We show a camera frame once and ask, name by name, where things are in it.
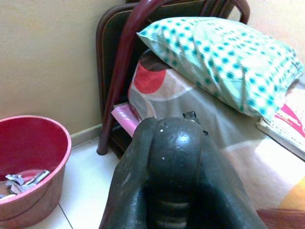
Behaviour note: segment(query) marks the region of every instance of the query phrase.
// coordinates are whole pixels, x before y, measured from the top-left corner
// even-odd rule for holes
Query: pillowcase
[[[252,117],[270,120],[304,70],[288,45],[236,21],[167,18],[138,36],[184,77]]]

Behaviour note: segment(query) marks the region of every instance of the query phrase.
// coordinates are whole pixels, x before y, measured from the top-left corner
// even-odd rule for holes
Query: red plastic basin
[[[7,174],[30,174],[37,169],[51,171],[34,188],[0,200],[0,226],[28,227],[54,210],[61,197],[70,153],[70,135],[54,120],[32,115],[0,120],[0,181],[6,180]]]

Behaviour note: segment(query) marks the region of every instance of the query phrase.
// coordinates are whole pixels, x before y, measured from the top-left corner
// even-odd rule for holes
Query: bedsheet
[[[202,128],[235,167],[266,225],[305,228],[305,162],[256,128],[257,118],[200,89],[151,51],[139,60],[128,98],[139,119],[195,111]]]

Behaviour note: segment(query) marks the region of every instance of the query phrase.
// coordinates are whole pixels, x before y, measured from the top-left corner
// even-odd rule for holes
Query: tile grout line
[[[70,221],[69,221],[69,219],[68,219],[68,217],[67,217],[66,213],[63,211],[63,209],[62,209],[62,207],[61,207],[60,203],[58,203],[58,206],[61,208],[61,211],[63,212],[63,214],[64,214],[65,218],[67,219],[67,221],[68,221],[68,223],[69,223],[70,227],[73,229],[73,227],[72,227],[72,225],[71,225],[71,223],[70,223]]]

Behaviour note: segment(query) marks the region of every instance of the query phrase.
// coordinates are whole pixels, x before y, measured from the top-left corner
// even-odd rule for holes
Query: bed
[[[121,157],[132,140],[132,128],[139,121],[149,116],[161,119],[195,111],[203,129],[208,130],[235,167],[266,225],[274,229],[304,228],[304,161],[256,128],[257,119],[236,112],[186,80],[147,51],[135,36],[135,32],[162,18],[198,15],[227,18],[234,7],[240,11],[240,21],[247,23],[250,8],[245,0],[143,0],[114,7],[103,16],[97,30],[103,117],[97,152],[106,154],[109,145]],[[161,77],[163,83],[151,91],[151,82],[141,80],[142,75],[151,76],[152,80]],[[300,92],[299,98],[305,95],[304,76],[291,87],[290,93],[294,92]],[[133,121],[129,131],[111,115],[116,105],[126,102],[128,105],[121,108],[130,108],[128,112],[133,114],[129,117]]]

